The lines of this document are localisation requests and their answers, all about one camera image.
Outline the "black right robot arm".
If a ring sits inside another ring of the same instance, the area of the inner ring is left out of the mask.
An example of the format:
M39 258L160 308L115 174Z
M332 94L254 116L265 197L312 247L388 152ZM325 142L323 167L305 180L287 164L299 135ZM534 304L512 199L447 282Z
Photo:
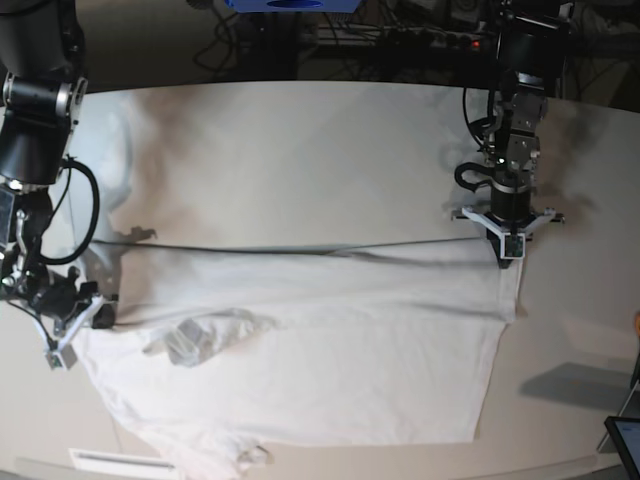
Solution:
M97 229L98 181L69 153L88 87L86 41L73 1L1 4L1 298L18 302L53 332L67 332L98 295L74 267ZM75 250L46 255L45 233L58 211L49 189L60 175L82 174L91 189L91 216Z

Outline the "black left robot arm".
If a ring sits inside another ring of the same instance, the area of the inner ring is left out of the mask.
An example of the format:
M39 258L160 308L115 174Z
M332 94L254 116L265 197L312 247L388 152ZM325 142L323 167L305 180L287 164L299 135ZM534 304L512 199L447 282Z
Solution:
M481 226L497 264L506 269L523 259L534 232L564 217L538 211L532 201L541 156L538 127L558 92L570 36L566 1L492 1L497 35L485 117L469 126L479 142L480 162L465 162L454 181L475 193L488 188L482 206L463 206L453 218Z

